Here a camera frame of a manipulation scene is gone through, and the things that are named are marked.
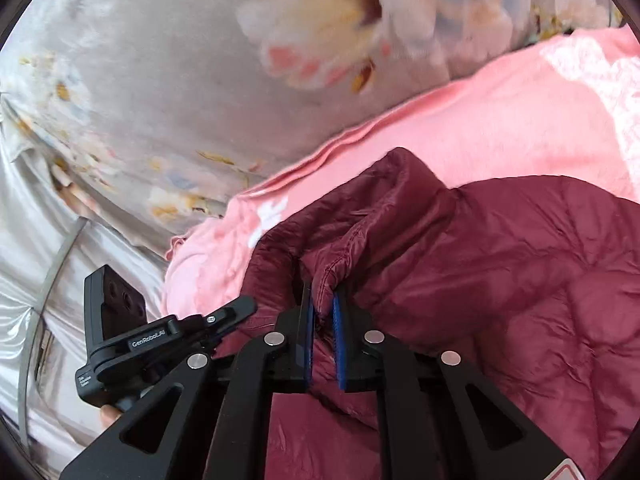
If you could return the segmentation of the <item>person's left hand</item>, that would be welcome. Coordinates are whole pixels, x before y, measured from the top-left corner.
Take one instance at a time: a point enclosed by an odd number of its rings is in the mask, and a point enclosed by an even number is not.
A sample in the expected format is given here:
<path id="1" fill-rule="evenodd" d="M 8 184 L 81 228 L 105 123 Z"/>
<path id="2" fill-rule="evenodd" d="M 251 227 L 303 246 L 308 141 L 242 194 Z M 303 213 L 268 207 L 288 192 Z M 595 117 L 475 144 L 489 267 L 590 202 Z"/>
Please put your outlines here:
<path id="1" fill-rule="evenodd" d="M 104 405 L 100 408 L 100 419 L 104 429 L 113 425 L 120 416 L 122 416 L 122 411 L 119 408 L 111 405 Z"/>

